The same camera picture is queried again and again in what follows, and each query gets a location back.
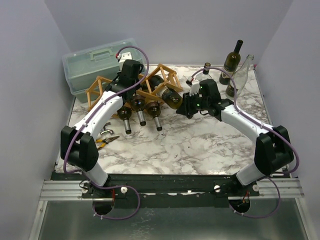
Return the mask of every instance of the gray wall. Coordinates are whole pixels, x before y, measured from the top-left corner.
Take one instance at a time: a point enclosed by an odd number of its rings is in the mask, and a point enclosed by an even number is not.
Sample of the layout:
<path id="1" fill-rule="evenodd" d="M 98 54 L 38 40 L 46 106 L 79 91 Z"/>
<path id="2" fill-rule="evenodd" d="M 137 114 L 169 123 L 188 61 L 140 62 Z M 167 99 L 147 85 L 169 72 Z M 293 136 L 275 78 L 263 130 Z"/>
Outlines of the gray wall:
<path id="1" fill-rule="evenodd" d="M 257 66 L 270 117 L 288 128 L 301 158 L 298 175 L 320 226 L 320 1 L 294 0 Z"/>
<path id="2" fill-rule="evenodd" d="M 41 0 L 1 1 L 0 43 L 0 239 L 24 240 L 72 102 L 69 49 Z"/>
<path id="3" fill-rule="evenodd" d="M 292 0 L 45 0 L 72 51 L 133 37 L 152 63 L 257 63 Z"/>

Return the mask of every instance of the bottle cap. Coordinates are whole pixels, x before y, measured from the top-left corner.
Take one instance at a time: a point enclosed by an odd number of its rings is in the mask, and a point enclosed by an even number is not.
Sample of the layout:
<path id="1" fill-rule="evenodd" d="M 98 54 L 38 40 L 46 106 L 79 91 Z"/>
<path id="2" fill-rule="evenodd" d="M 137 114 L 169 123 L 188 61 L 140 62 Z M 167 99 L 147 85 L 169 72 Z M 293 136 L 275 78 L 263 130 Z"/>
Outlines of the bottle cap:
<path id="1" fill-rule="evenodd" d="M 209 67 L 211 67 L 210 62 L 206 62 L 203 67 L 204 67 L 204 68 L 209 68 Z M 203 70 L 203 74 L 204 74 L 204 75 L 208 75 L 208 74 L 209 74 L 209 69 Z"/>

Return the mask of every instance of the box handle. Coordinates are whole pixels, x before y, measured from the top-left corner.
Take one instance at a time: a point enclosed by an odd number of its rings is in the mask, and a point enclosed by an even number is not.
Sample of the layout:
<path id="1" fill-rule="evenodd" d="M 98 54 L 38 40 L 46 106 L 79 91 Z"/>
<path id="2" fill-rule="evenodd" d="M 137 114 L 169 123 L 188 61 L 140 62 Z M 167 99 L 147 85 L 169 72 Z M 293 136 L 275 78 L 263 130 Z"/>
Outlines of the box handle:
<path id="1" fill-rule="evenodd" d="M 95 55 L 101 55 L 103 53 L 109 53 L 108 57 L 104 56 L 104 57 L 97 57 Z M 96 50 L 96 51 L 93 51 L 90 53 L 90 60 L 91 61 L 101 61 L 101 60 L 104 60 L 104 59 L 108 59 L 109 56 L 112 56 L 114 53 L 111 51 L 110 48 L 104 48 L 104 49 L 101 49 L 101 50 Z"/>

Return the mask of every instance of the plastic storage box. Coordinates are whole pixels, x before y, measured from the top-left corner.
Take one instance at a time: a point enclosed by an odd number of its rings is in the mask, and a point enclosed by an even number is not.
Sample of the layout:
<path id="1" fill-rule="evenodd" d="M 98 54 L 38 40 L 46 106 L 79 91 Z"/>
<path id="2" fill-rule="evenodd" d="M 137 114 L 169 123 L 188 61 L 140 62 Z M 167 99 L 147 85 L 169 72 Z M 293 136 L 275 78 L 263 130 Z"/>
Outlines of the plastic storage box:
<path id="1" fill-rule="evenodd" d="M 133 38 L 129 38 L 64 55 L 62 57 L 64 74 L 72 95 L 80 102 L 86 103 L 88 99 L 85 91 L 97 76 L 114 79 L 120 71 L 116 53 L 125 46 L 137 46 L 137 44 Z M 132 59 L 145 64 L 138 50 L 127 48 L 122 51 L 126 52 L 131 53 Z"/>

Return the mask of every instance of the marble countertop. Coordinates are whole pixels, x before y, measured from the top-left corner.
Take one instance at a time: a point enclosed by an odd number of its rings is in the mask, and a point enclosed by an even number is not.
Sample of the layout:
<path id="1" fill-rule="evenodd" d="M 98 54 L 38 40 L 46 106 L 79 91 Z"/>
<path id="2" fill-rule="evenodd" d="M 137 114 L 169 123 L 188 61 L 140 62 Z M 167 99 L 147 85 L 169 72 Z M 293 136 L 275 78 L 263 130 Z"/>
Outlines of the marble countertop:
<path id="1" fill-rule="evenodd" d="M 187 91 L 187 78 L 199 67 L 173 66 L 181 86 Z M 226 86 L 219 83 L 220 72 L 210 70 L 218 82 L 221 97 Z M 255 118 L 267 123 L 268 117 L 259 91 L 254 70 L 237 101 L 238 105 Z M 87 103 L 75 100 L 69 126 L 74 126 L 87 112 Z M 108 126 L 120 136 L 99 151 L 98 162 L 107 173 L 117 174 L 196 174 L 232 175 L 254 159 L 255 144 L 232 126 L 209 115 L 195 114 L 192 119 L 175 114 L 166 104 L 159 117 L 163 131 L 158 132 L 154 121 L 145 115 L 146 126 L 140 126 L 137 114 L 132 113 L 132 134 L 126 135 L 120 119 L 110 119 Z M 68 170 L 75 169 L 68 165 Z M 63 160 L 55 168 L 63 173 Z"/>

